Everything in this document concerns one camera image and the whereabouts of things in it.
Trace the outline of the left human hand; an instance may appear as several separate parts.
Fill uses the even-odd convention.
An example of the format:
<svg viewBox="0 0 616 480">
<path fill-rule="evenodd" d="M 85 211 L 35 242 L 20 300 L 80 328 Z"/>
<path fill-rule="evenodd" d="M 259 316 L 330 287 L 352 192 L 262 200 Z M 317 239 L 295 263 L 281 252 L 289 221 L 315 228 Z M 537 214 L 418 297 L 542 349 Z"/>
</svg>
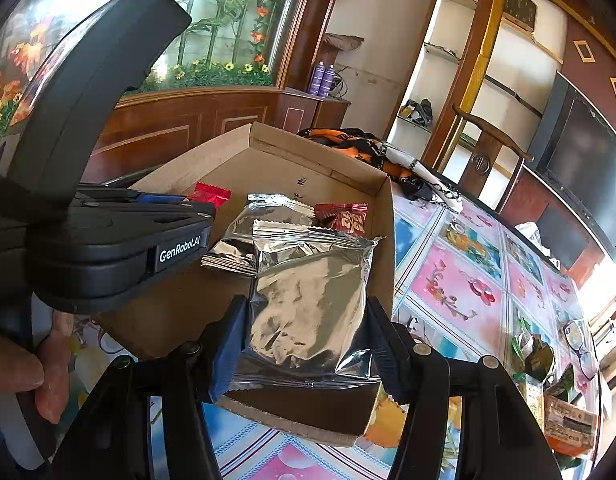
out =
<svg viewBox="0 0 616 480">
<path fill-rule="evenodd" d="M 35 393 L 38 413 L 56 425 L 65 411 L 68 397 L 69 338 L 74 316 L 53 312 L 53 325 L 35 356 L 0 336 L 0 393 Z"/>
</svg>

